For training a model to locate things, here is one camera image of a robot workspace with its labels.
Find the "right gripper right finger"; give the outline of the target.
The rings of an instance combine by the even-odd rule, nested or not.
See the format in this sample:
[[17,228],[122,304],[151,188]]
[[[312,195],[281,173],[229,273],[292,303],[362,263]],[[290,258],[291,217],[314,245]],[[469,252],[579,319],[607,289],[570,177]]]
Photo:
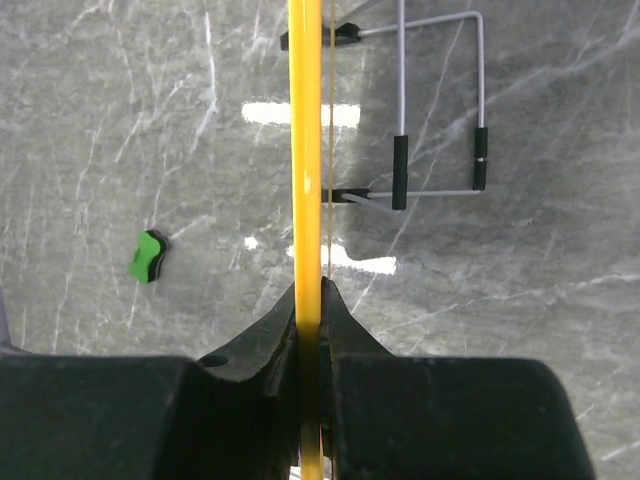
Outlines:
[[335,282],[322,279],[322,441],[335,479],[398,479],[400,359],[350,313]]

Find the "yellow framed whiteboard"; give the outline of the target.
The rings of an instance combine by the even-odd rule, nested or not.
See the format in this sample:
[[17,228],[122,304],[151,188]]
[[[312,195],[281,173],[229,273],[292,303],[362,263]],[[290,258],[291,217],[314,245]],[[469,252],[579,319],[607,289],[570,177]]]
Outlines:
[[300,469],[324,477],[320,410],[322,3],[288,3],[295,323]]

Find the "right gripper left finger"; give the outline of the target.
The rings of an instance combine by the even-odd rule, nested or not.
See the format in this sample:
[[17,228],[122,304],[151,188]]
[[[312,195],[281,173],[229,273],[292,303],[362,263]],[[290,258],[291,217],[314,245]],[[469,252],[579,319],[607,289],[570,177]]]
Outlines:
[[214,380],[216,479],[286,479],[297,462],[299,375],[294,288],[199,360]]

